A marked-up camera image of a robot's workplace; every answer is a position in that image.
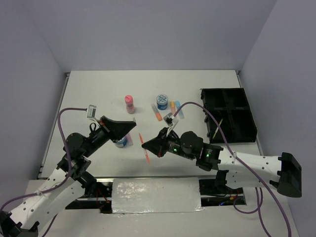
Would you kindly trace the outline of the orange pen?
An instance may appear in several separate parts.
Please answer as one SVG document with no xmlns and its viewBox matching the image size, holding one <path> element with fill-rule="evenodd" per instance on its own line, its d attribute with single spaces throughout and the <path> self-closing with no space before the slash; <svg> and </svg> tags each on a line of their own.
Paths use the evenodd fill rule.
<svg viewBox="0 0 316 237">
<path fill-rule="evenodd" d="M 148 164 L 151 164 L 150 158 L 149 158 L 149 155 L 148 155 L 148 152 L 147 152 L 147 150 L 146 150 L 145 148 L 143 148 L 143 144 L 144 144 L 143 137 L 142 137 L 142 135 L 141 135 L 140 132 L 138 132 L 138 134 L 139 134 L 139 139 L 140 139 L 140 142 L 141 142 L 141 145 L 142 145 L 142 149 L 143 149 L 143 151 L 144 151 L 144 155 L 145 155 L 145 158 L 146 158 L 146 160 L 147 160 L 147 163 L 148 163 Z"/>
</svg>

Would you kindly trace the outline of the yellow highlighter pen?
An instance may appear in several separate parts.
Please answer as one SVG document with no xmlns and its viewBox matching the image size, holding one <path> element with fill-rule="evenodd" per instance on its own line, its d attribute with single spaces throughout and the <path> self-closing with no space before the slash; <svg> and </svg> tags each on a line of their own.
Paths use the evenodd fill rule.
<svg viewBox="0 0 316 237">
<path fill-rule="evenodd" d="M 216 128 L 216 130 L 215 130 L 215 132 L 214 132 L 214 134 L 212 136 L 212 139 L 214 139 L 216 137 L 222 122 L 223 122 L 223 118 L 220 120 L 219 125 L 217 126 L 217 128 Z"/>
</svg>

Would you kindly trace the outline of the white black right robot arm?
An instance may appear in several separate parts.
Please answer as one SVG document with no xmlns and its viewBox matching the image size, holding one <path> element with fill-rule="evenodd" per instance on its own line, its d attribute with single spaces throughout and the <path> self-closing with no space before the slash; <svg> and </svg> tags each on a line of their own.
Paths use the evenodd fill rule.
<svg viewBox="0 0 316 237">
<path fill-rule="evenodd" d="M 166 127 L 157 137 L 143 143 L 142 148 L 157 157 L 172 153 L 194 160 L 204 171 L 215 170 L 215 189 L 220 193 L 229 189 L 265 187 L 290 198 L 302 196 L 302 167 L 290 153 L 269 157 L 230 151 L 205 143 L 192 131 L 178 136 Z"/>
</svg>

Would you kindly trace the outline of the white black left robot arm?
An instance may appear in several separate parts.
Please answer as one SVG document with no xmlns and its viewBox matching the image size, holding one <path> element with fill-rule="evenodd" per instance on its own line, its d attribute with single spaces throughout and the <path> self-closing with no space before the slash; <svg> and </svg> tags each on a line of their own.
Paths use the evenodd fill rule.
<svg viewBox="0 0 316 237">
<path fill-rule="evenodd" d="M 135 121 L 114 121 L 103 116 L 91 123 L 90 134 L 72 133 L 66 139 L 66 152 L 52 174 L 32 194 L 24 196 L 15 209 L 0 212 L 0 233 L 4 237 L 37 237 L 41 229 L 70 203 L 108 190 L 87 172 L 88 157 L 106 142 L 116 143 L 134 127 Z"/>
</svg>

